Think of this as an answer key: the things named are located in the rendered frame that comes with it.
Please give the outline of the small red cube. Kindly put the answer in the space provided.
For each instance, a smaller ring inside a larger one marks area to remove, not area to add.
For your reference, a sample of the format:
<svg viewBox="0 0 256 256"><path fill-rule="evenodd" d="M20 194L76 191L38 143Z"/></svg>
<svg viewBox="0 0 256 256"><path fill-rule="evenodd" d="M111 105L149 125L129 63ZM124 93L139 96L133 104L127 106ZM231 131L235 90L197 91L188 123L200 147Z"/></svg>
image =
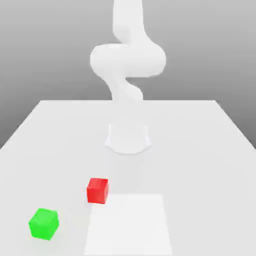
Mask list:
<svg viewBox="0 0 256 256"><path fill-rule="evenodd" d="M106 178L92 177L86 188L87 202L105 204L109 193L109 181Z"/></svg>

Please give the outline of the small green cube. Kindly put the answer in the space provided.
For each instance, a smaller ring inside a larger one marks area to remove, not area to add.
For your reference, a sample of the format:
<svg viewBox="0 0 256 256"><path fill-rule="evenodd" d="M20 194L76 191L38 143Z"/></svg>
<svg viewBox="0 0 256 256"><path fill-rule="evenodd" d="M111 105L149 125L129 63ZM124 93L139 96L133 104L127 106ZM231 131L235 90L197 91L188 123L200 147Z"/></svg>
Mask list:
<svg viewBox="0 0 256 256"><path fill-rule="evenodd" d="M28 222L34 238L50 241L59 227L58 212L39 208Z"/></svg>

